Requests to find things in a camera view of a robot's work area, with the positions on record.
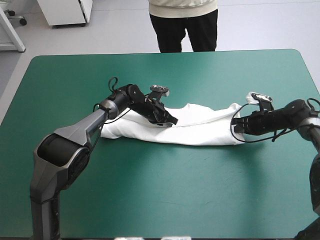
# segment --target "gray robot arm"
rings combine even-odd
[[[94,149],[91,137],[108,119],[115,119],[126,108],[151,123],[171,127],[177,119],[160,102],[169,89],[153,85],[144,95],[137,85],[128,84],[99,103],[99,109],[79,122],[58,128],[33,151],[34,170],[30,184],[33,240],[60,239],[59,194],[67,189],[86,168]]]

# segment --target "person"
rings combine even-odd
[[[218,0],[148,0],[161,53],[179,53],[186,30],[194,52],[217,47]]]

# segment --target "green tabletop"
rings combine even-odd
[[[144,93],[152,84],[169,87],[169,108],[224,109],[245,104],[250,91],[272,96],[276,109],[320,97],[291,49],[38,56],[0,126],[0,237],[32,235],[33,149],[90,114],[110,94],[112,76]],[[315,155],[297,132],[237,146],[102,138],[82,175],[61,192],[61,236],[291,238],[317,218],[309,186]]]

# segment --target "white cloth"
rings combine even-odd
[[[166,108],[178,119],[177,125],[172,127],[151,124],[143,116],[131,110],[117,121],[105,124],[101,137],[109,139],[127,137],[148,142],[194,146],[237,145],[242,142],[232,136],[230,122],[240,107],[237,103],[233,103],[227,109],[214,111],[206,106],[188,103],[179,109]],[[241,133],[235,133],[235,136],[244,140]]]

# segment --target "black pants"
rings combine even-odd
[[[150,14],[161,53],[181,53],[181,41],[188,31],[194,52],[215,51],[217,47],[218,10],[206,15],[165,18]]]

